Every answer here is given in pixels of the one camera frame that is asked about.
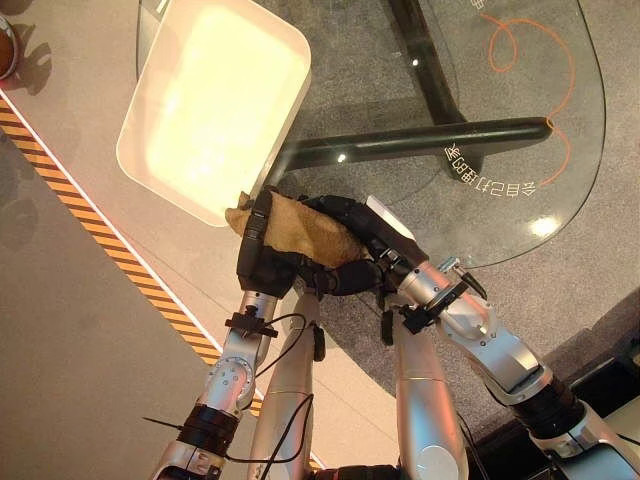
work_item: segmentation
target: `black cable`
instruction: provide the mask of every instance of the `black cable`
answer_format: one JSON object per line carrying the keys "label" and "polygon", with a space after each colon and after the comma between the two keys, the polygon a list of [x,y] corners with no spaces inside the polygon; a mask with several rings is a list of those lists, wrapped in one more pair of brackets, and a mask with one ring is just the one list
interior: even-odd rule
{"label": "black cable", "polygon": [[[275,460],[275,457],[278,454],[280,447],[282,447],[282,444],[284,443],[285,439],[287,438],[287,435],[289,434],[289,430],[291,430],[291,426],[293,425],[294,420],[298,416],[298,413],[300,412],[300,410],[302,410],[302,407],[304,407],[304,404],[307,402],[309,403],[309,406],[307,407],[307,411],[304,416],[304,423],[302,425],[302,438],[300,439],[300,446],[298,447],[298,450],[293,456],[289,458]],[[304,400],[302,400],[302,402],[300,402],[300,404],[296,407],[295,411],[291,415],[291,418],[289,419],[289,423],[287,423],[287,426],[284,429],[284,432],[282,432],[282,435],[280,436],[280,440],[278,440],[278,443],[276,444],[276,448],[271,454],[271,457],[269,459],[262,460],[262,459],[250,459],[250,458],[234,458],[234,457],[231,457],[230,455],[225,455],[224,458],[226,458],[230,462],[235,462],[235,463],[265,463],[267,464],[267,467],[265,468],[263,476],[266,474],[266,472],[269,471],[269,468],[271,468],[271,465],[276,463],[289,463],[292,460],[295,460],[296,458],[298,458],[298,456],[302,452],[302,448],[304,447],[304,438],[307,434],[307,423],[309,422],[309,414],[311,413],[312,405],[313,405],[313,393],[310,393],[305,397]]]}
{"label": "black cable", "polygon": [[296,339],[293,341],[293,343],[291,345],[289,345],[285,349],[284,352],[282,352],[280,355],[278,355],[273,362],[271,362],[269,365],[267,365],[262,370],[260,370],[258,373],[256,373],[256,378],[258,378],[260,375],[262,375],[264,372],[266,372],[271,367],[273,367],[276,363],[278,363],[280,360],[282,360],[282,357],[284,357],[287,353],[289,353],[293,349],[293,347],[295,347],[297,345],[298,341],[300,340],[300,337],[302,337],[302,334],[306,330],[306,328],[307,328],[307,318],[304,315],[302,315],[301,313],[287,313],[286,315],[282,315],[282,316],[280,316],[278,318],[275,318],[275,319],[271,320],[270,322],[267,322],[265,324],[265,326],[273,325],[274,323],[279,322],[280,320],[284,320],[285,318],[290,318],[290,317],[300,317],[300,318],[302,318],[302,321],[304,322],[304,324],[302,325],[302,329],[300,330],[300,333],[298,333],[298,336],[296,337]]}
{"label": "black cable", "polygon": [[175,428],[176,430],[182,430],[181,425],[174,425],[173,423],[163,422],[162,420],[156,420],[155,418],[150,417],[142,417],[142,419],[151,423],[157,423],[158,425],[162,425],[164,427],[171,427]]}
{"label": "black cable", "polygon": [[471,450],[471,455],[473,455],[473,458],[476,461],[476,465],[478,466],[478,470],[480,470],[480,474],[482,475],[482,478],[484,480],[489,480],[489,474],[487,473],[487,470],[484,468],[484,464],[482,463],[482,460],[480,459],[480,454],[478,453],[478,450],[476,449],[476,442],[474,442],[474,440],[473,440],[473,435],[471,434],[471,429],[469,428],[469,425],[467,424],[467,421],[464,419],[464,417],[462,415],[460,415],[459,412],[456,412],[456,413],[458,414],[458,418],[460,419],[460,421],[464,424],[464,428],[461,428],[460,430],[462,431],[462,435],[464,435],[464,438],[467,441],[467,445],[469,445],[469,450]]}
{"label": "black cable", "polygon": [[618,433],[618,436],[621,439],[626,440],[629,443],[633,443],[634,445],[638,445],[640,447],[640,442],[638,440],[634,440],[633,438],[629,438],[626,435],[622,435],[621,433]]}

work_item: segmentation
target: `white tray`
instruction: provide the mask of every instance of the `white tray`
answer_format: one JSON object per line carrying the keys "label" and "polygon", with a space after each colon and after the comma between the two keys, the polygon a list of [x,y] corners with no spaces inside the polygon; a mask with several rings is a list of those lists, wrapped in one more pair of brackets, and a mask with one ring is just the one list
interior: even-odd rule
{"label": "white tray", "polygon": [[293,26],[249,0],[173,0],[117,145],[126,174],[202,221],[271,167],[309,85]]}

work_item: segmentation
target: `glass table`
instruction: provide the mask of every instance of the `glass table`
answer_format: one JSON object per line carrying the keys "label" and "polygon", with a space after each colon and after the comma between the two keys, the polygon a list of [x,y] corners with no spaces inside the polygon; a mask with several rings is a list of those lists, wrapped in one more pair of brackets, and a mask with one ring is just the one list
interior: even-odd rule
{"label": "glass table", "polygon": [[[142,2],[139,64],[166,3]],[[434,262],[469,267],[539,246],[586,200],[605,114],[578,2],[258,3],[312,52],[270,178],[283,193],[374,195]]]}

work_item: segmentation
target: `brown cloth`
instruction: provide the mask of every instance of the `brown cloth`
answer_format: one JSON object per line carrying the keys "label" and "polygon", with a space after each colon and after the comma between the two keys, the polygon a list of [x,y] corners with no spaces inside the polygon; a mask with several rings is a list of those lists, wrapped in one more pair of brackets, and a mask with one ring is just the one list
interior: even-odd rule
{"label": "brown cloth", "polygon": [[[314,262],[330,268],[360,260],[366,250],[356,237],[341,223],[302,203],[271,192],[271,215],[264,244],[280,252],[302,253]],[[240,207],[248,196],[242,194]],[[242,236],[249,210],[228,208],[227,223]]]}

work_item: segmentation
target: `yellow and black hazard stripe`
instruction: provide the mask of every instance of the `yellow and black hazard stripe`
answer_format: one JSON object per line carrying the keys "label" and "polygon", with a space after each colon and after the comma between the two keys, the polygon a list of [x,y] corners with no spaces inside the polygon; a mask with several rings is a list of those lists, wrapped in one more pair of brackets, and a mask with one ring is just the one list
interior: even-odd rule
{"label": "yellow and black hazard stripe", "polygon": [[[23,153],[51,190],[56,193],[60,201],[66,205],[71,214],[91,234],[118,268],[129,277],[140,293],[147,298],[205,363],[213,365],[220,358],[221,352],[211,344],[180,306],[173,301],[164,288],[118,238],[111,227],[104,222],[103,218],[75,188],[66,174],[58,168],[42,145],[31,135],[31,132],[2,98],[0,98],[0,128]],[[261,408],[262,400],[255,396],[249,411],[257,417],[260,415]],[[314,471],[322,468],[314,460],[310,460],[309,465]]]}

